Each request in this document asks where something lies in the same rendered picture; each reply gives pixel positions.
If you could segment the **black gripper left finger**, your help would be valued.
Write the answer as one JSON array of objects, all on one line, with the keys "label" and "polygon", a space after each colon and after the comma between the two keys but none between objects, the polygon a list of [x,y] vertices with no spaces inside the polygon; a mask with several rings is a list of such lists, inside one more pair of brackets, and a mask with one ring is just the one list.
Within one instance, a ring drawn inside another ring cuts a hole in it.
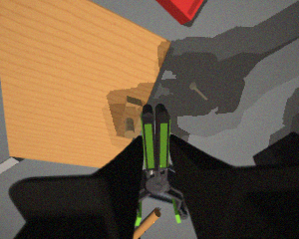
[{"label": "black gripper left finger", "polygon": [[28,177],[9,196],[24,220],[101,215],[110,239],[134,239],[144,165],[143,136],[92,174]]}]

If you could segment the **light wooden board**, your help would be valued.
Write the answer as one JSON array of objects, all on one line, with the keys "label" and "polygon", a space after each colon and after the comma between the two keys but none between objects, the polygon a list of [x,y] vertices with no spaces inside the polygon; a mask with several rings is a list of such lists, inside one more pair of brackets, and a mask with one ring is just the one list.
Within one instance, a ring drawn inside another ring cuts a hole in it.
[{"label": "light wooden board", "polygon": [[10,156],[103,167],[126,97],[149,101],[171,41],[91,0],[0,0]]}]

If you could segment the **red shallow tray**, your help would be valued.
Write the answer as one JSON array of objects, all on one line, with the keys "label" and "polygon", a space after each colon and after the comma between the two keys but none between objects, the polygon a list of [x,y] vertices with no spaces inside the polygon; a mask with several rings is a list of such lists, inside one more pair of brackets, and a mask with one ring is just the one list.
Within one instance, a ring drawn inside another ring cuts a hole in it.
[{"label": "red shallow tray", "polygon": [[[155,0],[180,25],[191,21],[203,0]],[[181,6],[181,7],[180,7]]]}]

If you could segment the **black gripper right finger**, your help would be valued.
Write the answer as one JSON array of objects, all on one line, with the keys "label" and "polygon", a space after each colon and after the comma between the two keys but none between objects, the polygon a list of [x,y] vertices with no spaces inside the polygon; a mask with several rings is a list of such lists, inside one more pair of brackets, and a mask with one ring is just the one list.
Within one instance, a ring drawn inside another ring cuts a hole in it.
[{"label": "black gripper right finger", "polygon": [[197,239],[227,239],[246,193],[299,189],[299,162],[233,167],[174,134],[169,154]]}]

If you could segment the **mallet with wooden handle and black head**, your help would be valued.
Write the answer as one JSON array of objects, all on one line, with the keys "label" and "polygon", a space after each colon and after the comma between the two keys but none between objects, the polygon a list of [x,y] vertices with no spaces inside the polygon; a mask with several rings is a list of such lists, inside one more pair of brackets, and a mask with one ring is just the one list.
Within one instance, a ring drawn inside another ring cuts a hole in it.
[{"label": "mallet with wooden handle and black head", "polygon": [[135,230],[134,239],[141,239],[141,236],[160,218],[160,211],[155,209],[146,220]]}]

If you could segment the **black and green spring clamp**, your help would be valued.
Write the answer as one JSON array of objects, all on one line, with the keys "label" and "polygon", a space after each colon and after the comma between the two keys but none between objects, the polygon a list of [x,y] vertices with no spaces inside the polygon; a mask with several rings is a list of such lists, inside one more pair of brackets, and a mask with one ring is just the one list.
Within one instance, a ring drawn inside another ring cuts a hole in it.
[{"label": "black and green spring clamp", "polygon": [[170,117],[165,106],[163,104],[155,106],[155,136],[151,105],[143,106],[141,125],[146,169],[142,173],[136,226],[140,225],[142,219],[142,200],[152,193],[162,192],[171,197],[176,221],[180,223],[180,219],[187,219],[188,214],[176,174],[167,168]]}]

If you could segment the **tan wooden dowel pin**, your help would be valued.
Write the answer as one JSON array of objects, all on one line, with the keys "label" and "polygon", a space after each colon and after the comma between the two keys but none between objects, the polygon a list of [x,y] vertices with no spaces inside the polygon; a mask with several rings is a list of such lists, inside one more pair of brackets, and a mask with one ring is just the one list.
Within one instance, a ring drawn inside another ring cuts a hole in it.
[{"label": "tan wooden dowel pin", "polygon": [[133,138],[135,136],[134,120],[131,118],[125,119],[125,137]]}]

